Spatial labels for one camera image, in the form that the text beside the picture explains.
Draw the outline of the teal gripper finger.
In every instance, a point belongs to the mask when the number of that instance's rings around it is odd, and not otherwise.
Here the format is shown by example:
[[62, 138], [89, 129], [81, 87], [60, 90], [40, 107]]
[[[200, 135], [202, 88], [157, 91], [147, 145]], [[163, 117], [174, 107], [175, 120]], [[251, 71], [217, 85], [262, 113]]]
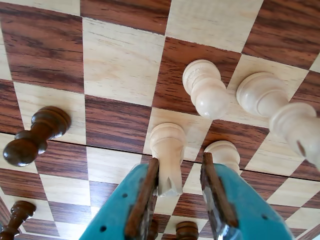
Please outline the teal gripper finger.
[[116, 187], [81, 235], [81, 240], [155, 240], [159, 161], [135, 166]]
[[215, 240], [293, 240], [283, 218], [233, 169], [205, 152], [200, 184]]

